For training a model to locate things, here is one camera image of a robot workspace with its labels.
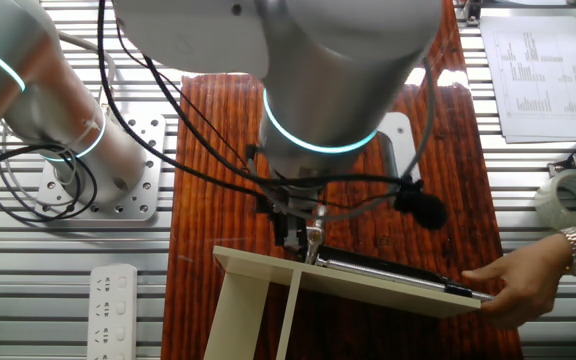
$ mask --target wooden board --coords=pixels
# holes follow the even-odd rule
[[[439,79],[437,123],[420,164],[428,192],[445,201],[450,219],[437,232],[421,229],[410,216],[381,206],[349,221],[327,224],[327,243],[361,254],[426,268],[463,281],[461,270],[501,256],[481,144],[467,87],[466,66],[452,2],[444,0],[440,32],[430,52]],[[244,153],[257,143],[262,86],[247,75],[185,77],[183,90],[215,127]],[[416,141],[426,115],[426,86],[407,85],[393,108],[407,114]],[[191,120],[231,162],[234,155],[189,112]],[[219,165],[180,126],[177,158],[211,176],[254,188]],[[262,174],[267,175],[263,161]],[[355,173],[382,173],[377,141],[369,144]],[[331,185],[328,200],[352,204],[379,194],[375,184]],[[175,177],[162,359],[201,359],[208,341],[224,272],[212,256],[214,245],[289,258],[273,245],[271,226],[256,215],[249,196],[223,190],[181,172]],[[473,285],[495,294],[500,281]],[[281,333],[287,288],[270,286],[261,324],[257,359],[274,358]],[[367,305],[330,295],[304,292],[295,309],[288,359],[516,359],[516,331],[501,331],[478,314],[438,320]]]

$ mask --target power strip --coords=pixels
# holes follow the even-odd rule
[[[90,273],[87,360],[134,360],[137,268],[97,267]]]

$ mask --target white stand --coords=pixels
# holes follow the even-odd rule
[[[270,282],[290,287],[277,360],[286,357],[300,288],[438,318],[478,310],[481,305],[463,296],[219,246],[213,254],[226,276],[205,360],[253,358]]]

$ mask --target screw hole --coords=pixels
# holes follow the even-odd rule
[[[230,9],[230,11],[232,11],[232,14],[235,16],[241,15],[241,11],[242,11],[241,5],[239,5],[239,4],[233,5],[232,9]]]

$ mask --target human hand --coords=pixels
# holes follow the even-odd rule
[[[571,261],[568,241],[553,235],[462,275],[474,281],[504,280],[505,288],[482,303],[481,311],[495,326],[517,328],[552,311],[559,280]]]

